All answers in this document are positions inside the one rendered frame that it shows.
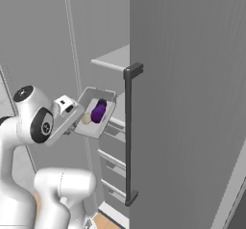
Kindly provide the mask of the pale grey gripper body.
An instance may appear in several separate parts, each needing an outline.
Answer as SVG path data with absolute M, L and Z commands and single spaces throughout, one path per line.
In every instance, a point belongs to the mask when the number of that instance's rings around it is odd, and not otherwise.
M 60 110 L 54 119 L 54 128 L 46 145 L 53 145 L 63 134 L 72 131 L 78 124 L 85 109 L 77 102 L 61 104 Z

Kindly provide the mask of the white vegetable container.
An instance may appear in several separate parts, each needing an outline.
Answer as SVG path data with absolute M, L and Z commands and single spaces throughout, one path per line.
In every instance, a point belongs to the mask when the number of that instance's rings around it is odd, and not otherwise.
M 87 87 L 82 95 L 79 97 L 79 103 L 84 107 L 85 113 L 90 113 L 95 108 L 99 99 L 105 99 L 107 101 L 106 111 L 99 123 L 90 122 L 89 124 L 84 124 L 79 120 L 75 132 L 84 136 L 99 139 L 103 133 L 107 123 L 114 111 L 116 106 L 116 94 L 111 90 L 102 90 L 92 87 Z

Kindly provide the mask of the purple eggplant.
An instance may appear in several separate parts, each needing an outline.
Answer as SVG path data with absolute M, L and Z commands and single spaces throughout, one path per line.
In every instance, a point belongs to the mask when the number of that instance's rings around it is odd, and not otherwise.
M 99 123 L 106 111 L 107 101 L 103 98 L 99 99 L 95 108 L 92 110 L 90 118 L 94 123 Z

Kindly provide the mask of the grey freezer rack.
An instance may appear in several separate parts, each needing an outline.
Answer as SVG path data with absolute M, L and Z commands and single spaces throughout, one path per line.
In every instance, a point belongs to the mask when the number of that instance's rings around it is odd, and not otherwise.
M 98 154 L 101 158 L 106 160 L 107 168 L 111 169 L 122 177 L 126 177 L 126 165 L 123 162 L 114 158 L 112 155 L 104 152 L 101 149 L 98 150 Z
M 124 71 L 130 65 L 130 45 L 125 45 L 99 58 L 92 59 L 91 62 L 117 71 Z
M 126 193 L 119 190 L 118 188 L 116 188 L 115 186 L 111 185 L 109 182 L 105 181 L 104 179 L 101 179 L 101 182 L 110 190 L 112 190 L 112 193 L 116 193 L 117 196 L 115 196 L 115 198 L 117 198 L 118 196 L 120 197 L 119 200 L 121 202 L 123 202 L 125 204 L 125 200 L 126 200 Z
M 125 93 L 117 96 L 116 107 L 108 122 L 105 133 L 125 141 Z

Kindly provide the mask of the grey freezer door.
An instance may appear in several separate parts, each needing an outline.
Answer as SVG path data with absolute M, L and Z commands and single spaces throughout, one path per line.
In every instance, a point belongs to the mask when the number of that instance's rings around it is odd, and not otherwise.
M 246 0 L 131 0 L 131 229 L 227 229 L 246 179 Z

